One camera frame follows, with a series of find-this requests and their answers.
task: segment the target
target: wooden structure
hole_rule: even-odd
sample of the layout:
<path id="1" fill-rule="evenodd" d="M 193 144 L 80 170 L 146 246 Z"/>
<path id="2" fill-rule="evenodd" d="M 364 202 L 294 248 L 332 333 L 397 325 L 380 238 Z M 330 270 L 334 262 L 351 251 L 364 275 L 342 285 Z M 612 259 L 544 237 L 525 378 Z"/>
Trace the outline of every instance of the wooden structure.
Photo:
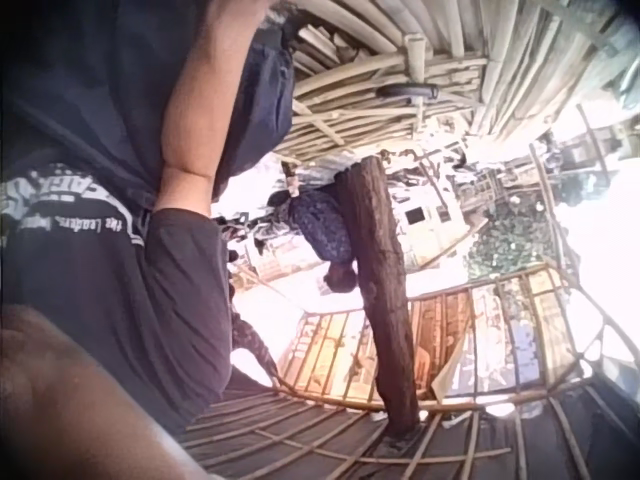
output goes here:
<path id="1" fill-rule="evenodd" d="M 358 264 L 364 311 L 381 359 L 376 375 L 378 392 L 389 413 L 392 433 L 405 435 L 418 424 L 418 403 L 404 254 L 382 161 L 369 157 L 339 173 L 336 187 Z"/>
<path id="2" fill-rule="evenodd" d="M 179 440 L 208 471 L 244 480 L 637 478 L 639 404 L 604 368 L 602 331 L 620 337 L 636 375 L 640 352 L 596 304 L 600 332 L 576 349 L 564 312 L 574 296 L 591 301 L 539 265 L 412 300 L 415 341 L 432 359 L 425 384 L 447 388 L 420 401 L 410 444 L 395 444 L 387 419 L 372 415 L 383 405 L 366 373 L 377 357 L 362 311 L 305 317 L 280 366 L 294 391 L 236 373 L 225 401 Z"/>
<path id="3" fill-rule="evenodd" d="M 297 163 L 406 139 L 429 152 L 451 135 L 470 159 L 507 155 L 638 56 L 635 25 L 608 0 L 295 3 L 312 16 L 293 44 L 294 125 L 277 152 Z M 439 96 L 375 96 L 407 82 Z"/>

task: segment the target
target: wooden pole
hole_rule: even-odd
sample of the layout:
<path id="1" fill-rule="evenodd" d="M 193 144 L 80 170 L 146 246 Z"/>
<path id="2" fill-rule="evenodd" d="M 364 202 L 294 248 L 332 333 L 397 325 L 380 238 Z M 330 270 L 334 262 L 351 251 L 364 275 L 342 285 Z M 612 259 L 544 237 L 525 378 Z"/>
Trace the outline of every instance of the wooden pole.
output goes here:
<path id="1" fill-rule="evenodd" d="M 538 154 L 536 153 L 536 148 L 533 143 L 529 144 L 529 152 L 531 153 L 531 159 L 538 170 L 538 177 L 540 179 L 540 190 L 542 192 L 542 200 L 544 201 L 545 213 L 547 216 L 547 221 L 549 222 L 549 231 L 551 232 L 551 241 L 553 243 L 553 253 L 555 255 L 556 263 L 558 267 L 562 267 L 562 243 L 558 239 L 558 235 L 556 234 L 556 216 L 553 212 L 553 208 L 555 202 L 553 200 L 553 191 L 551 190 L 551 186 L 549 185 L 549 179 L 547 178 L 547 172 L 544 170 L 544 165 Z"/>
<path id="2" fill-rule="evenodd" d="M 389 433 L 404 436 L 418 426 L 418 399 L 404 255 L 384 166 L 368 157 L 335 180 L 379 360 L 376 386 L 389 414 Z"/>
<path id="3" fill-rule="evenodd" d="M 593 131 L 593 129 L 591 128 L 591 125 L 589 124 L 589 119 L 587 119 L 587 115 L 584 113 L 584 109 L 582 108 L 582 105 L 576 106 L 576 109 L 578 110 L 578 113 L 582 117 L 582 121 L 584 122 L 584 126 L 587 128 L 587 135 L 589 135 L 589 139 L 591 140 L 591 143 L 593 144 L 593 148 L 596 151 L 597 160 L 600 163 L 600 167 L 602 167 L 602 171 L 604 172 L 604 176 L 605 176 L 605 178 L 607 180 L 607 186 L 609 186 L 609 185 L 611 185 L 611 178 L 609 177 L 609 170 L 607 169 L 607 162 L 605 161 L 604 155 L 602 153 L 602 150 L 600 149 L 600 144 L 598 143 L 598 138 L 596 137 L 595 132 Z"/>

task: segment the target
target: green foliage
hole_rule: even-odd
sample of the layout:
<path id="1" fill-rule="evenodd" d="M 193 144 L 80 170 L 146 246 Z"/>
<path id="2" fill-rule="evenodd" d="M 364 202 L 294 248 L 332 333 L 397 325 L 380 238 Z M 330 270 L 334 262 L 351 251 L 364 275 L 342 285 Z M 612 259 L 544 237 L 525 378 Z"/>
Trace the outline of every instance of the green foliage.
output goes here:
<path id="1" fill-rule="evenodd" d="M 470 280 L 507 274 L 553 258 L 551 229 L 539 193 L 518 194 L 485 212 L 489 225 L 465 258 Z"/>

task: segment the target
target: window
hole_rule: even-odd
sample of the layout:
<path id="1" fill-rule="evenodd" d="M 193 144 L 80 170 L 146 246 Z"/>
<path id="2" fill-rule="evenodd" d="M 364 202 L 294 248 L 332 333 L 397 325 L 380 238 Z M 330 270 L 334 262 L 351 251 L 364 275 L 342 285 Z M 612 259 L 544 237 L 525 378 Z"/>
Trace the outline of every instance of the window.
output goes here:
<path id="1" fill-rule="evenodd" d="M 413 210 L 407 210 L 405 212 L 409 225 L 415 225 L 416 223 L 423 222 L 425 220 L 424 210 L 422 207 L 414 208 Z"/>

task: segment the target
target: dark hair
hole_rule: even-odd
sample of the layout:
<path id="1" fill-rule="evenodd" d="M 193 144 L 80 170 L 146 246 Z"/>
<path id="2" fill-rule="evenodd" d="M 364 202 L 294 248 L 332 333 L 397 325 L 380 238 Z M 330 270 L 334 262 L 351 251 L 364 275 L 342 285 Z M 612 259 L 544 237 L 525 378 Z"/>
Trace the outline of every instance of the dark hair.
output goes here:
<path id="1" fill-rule="evenodd" d="M 349 293 L 358 285 L 358 276 L 353 268 L 349 267 L 340 270 L 340 273 L 327 273 L 324 281 L 334 293 Z"/>

